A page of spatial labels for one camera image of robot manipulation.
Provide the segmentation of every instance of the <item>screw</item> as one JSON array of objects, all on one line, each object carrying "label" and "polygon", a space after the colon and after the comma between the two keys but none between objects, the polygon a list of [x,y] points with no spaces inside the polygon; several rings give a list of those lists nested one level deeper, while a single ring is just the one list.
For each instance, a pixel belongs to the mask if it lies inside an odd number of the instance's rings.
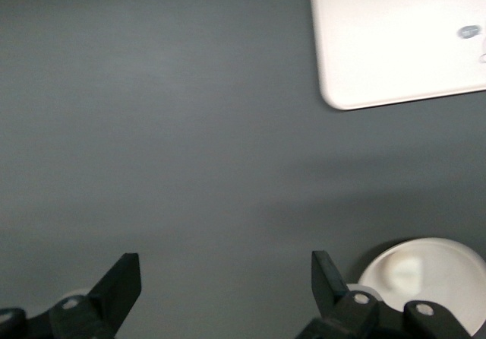
[{"label": "screw", "polygon": [[8,322],[12,317],[14,316],[14,313],[12,311],[8,311],[5,314],[0,315],[0,324],[4,324]]},{"label": "screw", "polygon": [[434,314],[434,309],[432,309],[429,305],[426,303],[419,303],[415,307],[418,312],[420,312],[422,315],[426,316],[432,316]]},{"label": "screw", "polygon": [[363,293],[356,293],[354,296],[355,302],[361,304],[361,305],[366,305],[367,303],[370,302],[370,298]]},{"label": "screw", "polygon": [[62,308],[64,310],[69,310],[72,309],[73,307],[76,307],[77,304],[79,303],[79,299],[76,297],[68,297],[64,303],[62,303]]}]

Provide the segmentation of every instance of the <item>gray table surface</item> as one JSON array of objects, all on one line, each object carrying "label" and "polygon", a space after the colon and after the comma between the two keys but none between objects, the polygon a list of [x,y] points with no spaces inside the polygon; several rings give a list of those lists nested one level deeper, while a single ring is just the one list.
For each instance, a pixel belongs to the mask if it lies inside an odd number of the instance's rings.
[{"label": "gray table surface", "polygon": [[484,93],[331,109],[310,0],[0,16],[0,307],[40,312],[139,252],[120,338],[293,338],[314,249],[348,281],[398,239],[486,256]]}]

